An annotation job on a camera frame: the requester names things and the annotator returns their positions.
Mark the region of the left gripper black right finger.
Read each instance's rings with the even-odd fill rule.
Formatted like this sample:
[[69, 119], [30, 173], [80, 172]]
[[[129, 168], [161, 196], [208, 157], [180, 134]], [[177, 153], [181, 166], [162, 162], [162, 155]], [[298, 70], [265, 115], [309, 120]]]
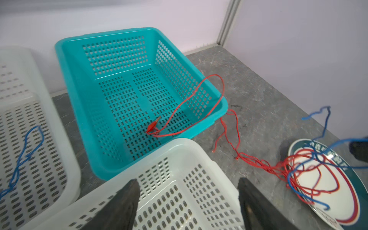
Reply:
[[267, 198], [247, 178], [240, 178], [238, 182], [239, 202], [244, 226], [252, 229], [249, 217], [251, 209], [264, 230], [296, 230], [285, 216], [283, 216]]

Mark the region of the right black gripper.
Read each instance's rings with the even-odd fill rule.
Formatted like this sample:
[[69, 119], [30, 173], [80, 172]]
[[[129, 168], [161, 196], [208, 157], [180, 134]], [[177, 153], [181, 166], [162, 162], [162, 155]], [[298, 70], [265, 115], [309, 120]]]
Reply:
[[350, 153], [359, 161], [368, 161], [368, 138], [353, 139], [349, 144]]

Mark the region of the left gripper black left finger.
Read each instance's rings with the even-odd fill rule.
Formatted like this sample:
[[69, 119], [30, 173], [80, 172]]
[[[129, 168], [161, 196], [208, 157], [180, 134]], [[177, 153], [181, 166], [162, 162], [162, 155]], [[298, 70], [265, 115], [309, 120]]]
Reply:
[[132, 230], [139, 198], [139, 183], [132, 179], [82, 229]]

